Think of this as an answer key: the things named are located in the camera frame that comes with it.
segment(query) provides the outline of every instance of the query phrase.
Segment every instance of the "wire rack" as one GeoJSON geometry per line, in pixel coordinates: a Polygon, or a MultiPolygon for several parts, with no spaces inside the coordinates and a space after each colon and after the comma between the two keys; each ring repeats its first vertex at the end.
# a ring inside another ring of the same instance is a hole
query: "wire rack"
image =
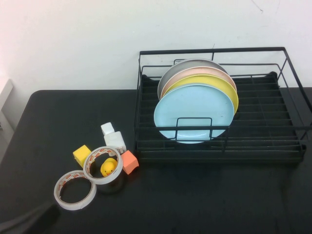
{"type": "Polygon", "coordinates": [[[139,54],[135,149],[140,161],[300,162],[312,128],[307,113],[312,114],[312,105],[284,47],[139,54]],[[155,126],[159,80],[172,65],[189,58],[211,59],[235,81],[239,107],[230,126],[181,127],[178,121],[172,127],[155,126]],[[175,138],[167,139],[160,130],[175,131],[175,138]],[[225,131],[199,144],[183,144],[176,138],[179,130],[225,131]]]}

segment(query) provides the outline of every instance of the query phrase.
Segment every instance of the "rubber duck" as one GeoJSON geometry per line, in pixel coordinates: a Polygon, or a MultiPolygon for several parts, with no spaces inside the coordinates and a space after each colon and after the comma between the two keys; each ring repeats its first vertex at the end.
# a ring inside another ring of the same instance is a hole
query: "rubber duck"
{"type": "Polygon", "coordinates": [[[117,167],[118,162],[112,157],[106,159],[101,166],[101,173],[104,177],[109,176],[117,167]]]}

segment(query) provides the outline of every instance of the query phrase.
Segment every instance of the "blue plate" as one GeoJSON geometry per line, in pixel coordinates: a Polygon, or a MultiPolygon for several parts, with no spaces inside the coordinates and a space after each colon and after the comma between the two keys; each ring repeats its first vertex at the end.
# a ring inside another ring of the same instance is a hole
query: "blue plate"
{"type": "MultiPolygon", "coordinates": [[[[229,126],[234,117],[234,107],[230,98],[222,91],[206,84],[181,85],[167,93],[154,111],[156,127],[178,126],[229,126]]],[[[201,143],[222,134],[224,130],[180,130],[177,140],[185,144],[201,143]]],[[[175,139],[175,131],[160,131],[167,138],[175,139]]]]}

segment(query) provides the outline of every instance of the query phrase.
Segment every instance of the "black table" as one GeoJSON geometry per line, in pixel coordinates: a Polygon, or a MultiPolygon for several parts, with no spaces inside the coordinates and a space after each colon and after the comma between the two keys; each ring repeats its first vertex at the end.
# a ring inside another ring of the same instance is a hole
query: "black table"
{"type": "MultiPolygon", "coordinates": [[[[0,165],[0,222],[54,201],[56,181],[81,170],[72,152],[104,145],[101,124],[133,150],[135,101],[135,90],[34,93],[0,165]]],[[[310,233],[311,197],[310,144],[297,166],[141,164],[121,192],[59,208],[47,233],[310,233]]]]}

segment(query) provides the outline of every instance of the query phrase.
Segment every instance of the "dish rack tray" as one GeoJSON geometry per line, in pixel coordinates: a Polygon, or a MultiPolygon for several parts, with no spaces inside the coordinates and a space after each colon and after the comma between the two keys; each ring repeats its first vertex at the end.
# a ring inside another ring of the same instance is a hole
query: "dish rack tray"
{"type": "Polygon", "coordinates": [[[284,47],[141,51],[138,62],[135,151],[140,161],[297,163],[303,159],[312,129],[312,105],[284,47]],[[155,126],[159,80],[172,65],[189,58],[213,60],[235,81],[239,107],[230,126],[155,126]],[[225,130],[222,135],[198,144],[179,143],[159,132],[219,129],[225,130]]]}

